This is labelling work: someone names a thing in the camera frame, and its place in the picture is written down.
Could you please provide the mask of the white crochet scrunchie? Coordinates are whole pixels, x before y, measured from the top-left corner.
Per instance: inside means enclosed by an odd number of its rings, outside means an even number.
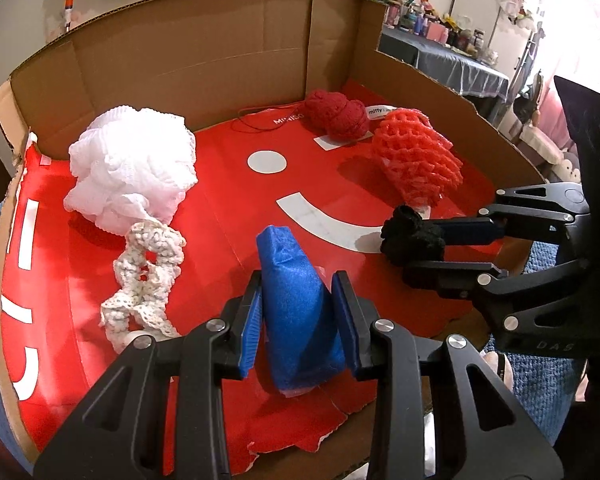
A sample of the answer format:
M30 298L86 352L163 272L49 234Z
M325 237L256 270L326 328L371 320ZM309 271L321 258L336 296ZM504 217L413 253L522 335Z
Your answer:
M186 239L155 220L134 223L125 234L125 248L114 260L119 289L100 305L99 326L115 352L134 335L163 341L180 333L166 315L170 292L181 274Z

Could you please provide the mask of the blue knitted blanket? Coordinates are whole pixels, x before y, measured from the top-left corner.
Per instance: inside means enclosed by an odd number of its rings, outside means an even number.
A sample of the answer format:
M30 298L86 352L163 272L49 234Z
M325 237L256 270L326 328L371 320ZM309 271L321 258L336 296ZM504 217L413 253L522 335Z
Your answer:
M0 203L0 215L3 203ZM539 272L554 266L557 246L533 243L524 273ZM580 385L584 364L570 359L542 358L498 352L512 367L513 392L547 441L555 444L564 426L570 406ZM0 440L10 456L27 472L32 464L26 459L10 429L0 395Z

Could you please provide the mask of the red foam fruit net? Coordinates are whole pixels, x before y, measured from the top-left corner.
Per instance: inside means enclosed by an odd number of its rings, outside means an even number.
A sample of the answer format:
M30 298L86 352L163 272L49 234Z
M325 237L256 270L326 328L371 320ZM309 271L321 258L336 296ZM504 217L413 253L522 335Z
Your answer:
M416 108L389 110L374 131L374 161L412 208L434 207L464 182L453 143Z

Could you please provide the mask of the brown cardboard box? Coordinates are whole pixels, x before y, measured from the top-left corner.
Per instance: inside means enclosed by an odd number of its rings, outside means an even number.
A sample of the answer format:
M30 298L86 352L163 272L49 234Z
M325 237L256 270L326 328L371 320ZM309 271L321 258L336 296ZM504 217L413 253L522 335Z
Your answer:
M69 165L69 146L100 114L119 105L152 108L185 119L196 138L196 169L199 131L284 107L301 119L296 105L324 89L421 110L453 143L464 182L434 207L437 218L471 216L497 188L539 182L538 170L471 102L378 50L384 14L373 0L145 0L52 41L1 85L0 124L17 173L0 215L0 393L28 460L35 464L50 442L35 450L23 427L2 338L3 271L28 146ZM176 400L172 382L164 478L174 465Z

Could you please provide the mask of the dark cloth covered table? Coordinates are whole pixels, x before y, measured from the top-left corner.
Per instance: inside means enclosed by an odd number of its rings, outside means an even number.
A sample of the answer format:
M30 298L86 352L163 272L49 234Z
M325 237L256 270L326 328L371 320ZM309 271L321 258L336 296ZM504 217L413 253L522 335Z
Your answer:
M509 78L470 56L400 28L382 29L378 50L413 66L429 78L468 99L478 113L495 125L505 104Z

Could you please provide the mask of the blue sponge cloth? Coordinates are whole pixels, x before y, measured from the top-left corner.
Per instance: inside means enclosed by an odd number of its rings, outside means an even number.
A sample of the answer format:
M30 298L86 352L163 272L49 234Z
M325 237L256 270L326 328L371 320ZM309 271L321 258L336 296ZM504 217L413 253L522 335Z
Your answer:
M257 248L271 376L300 396L346 368L332 295L286 226L267 226Z

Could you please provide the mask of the red yarn ball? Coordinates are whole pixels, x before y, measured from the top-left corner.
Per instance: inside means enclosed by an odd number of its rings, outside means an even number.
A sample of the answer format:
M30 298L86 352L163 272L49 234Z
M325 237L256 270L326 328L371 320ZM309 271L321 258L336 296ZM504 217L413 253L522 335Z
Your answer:
M343 93L310 92L301 105L304 117L334 142L353 142L366 135L370 118L365 105Z

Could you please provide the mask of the white mesh bath pouf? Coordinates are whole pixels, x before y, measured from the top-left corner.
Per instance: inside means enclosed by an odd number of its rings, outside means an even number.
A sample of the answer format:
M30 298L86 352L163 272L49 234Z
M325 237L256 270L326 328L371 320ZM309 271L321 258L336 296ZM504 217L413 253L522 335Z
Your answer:
M96 117L69 146L76 178L64 198L108 233L155 219L169 224L197 182L196 138L182 116L121 105Z

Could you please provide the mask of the red plastic bag liner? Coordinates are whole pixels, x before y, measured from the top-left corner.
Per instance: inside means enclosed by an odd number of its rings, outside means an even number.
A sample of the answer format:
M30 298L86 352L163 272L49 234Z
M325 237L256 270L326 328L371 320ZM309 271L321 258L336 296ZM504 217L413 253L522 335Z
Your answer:
M349 274L355 290L418 336L450 328L479 340L468 302L407 287L379 251L379 229L399 203L372 159L370 141L328 150L288 108L197 133L198 181L172 226L185 237L182 273L166 314L187 333L217 315L260 266L257 237L286 226L325 278ZM2 281L3 350L19 415L42 450L106 367L114 349L100 305L117 288L121 237L64 207L68 162L24 152L15 227ZM371 384L342 373L288 398L268 358L223 389L230 469L242 478L297 477L300 462L343 470L368 450Z

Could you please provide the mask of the black fuzzy pom pom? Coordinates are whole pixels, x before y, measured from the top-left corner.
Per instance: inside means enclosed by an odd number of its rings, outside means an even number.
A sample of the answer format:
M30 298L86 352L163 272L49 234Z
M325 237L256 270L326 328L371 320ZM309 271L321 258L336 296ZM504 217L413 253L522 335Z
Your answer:
M384 222L380 238L380 251L400 268L444 258L442 229L405 204L397 206Z

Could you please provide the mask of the orange tipped stick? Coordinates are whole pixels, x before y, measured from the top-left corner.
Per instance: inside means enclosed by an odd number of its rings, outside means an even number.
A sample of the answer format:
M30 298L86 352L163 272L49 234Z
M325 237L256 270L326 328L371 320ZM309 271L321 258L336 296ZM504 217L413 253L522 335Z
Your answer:
M64 4L64 33L70 32L72 29L73 18L73 3L74 0L65 0Z

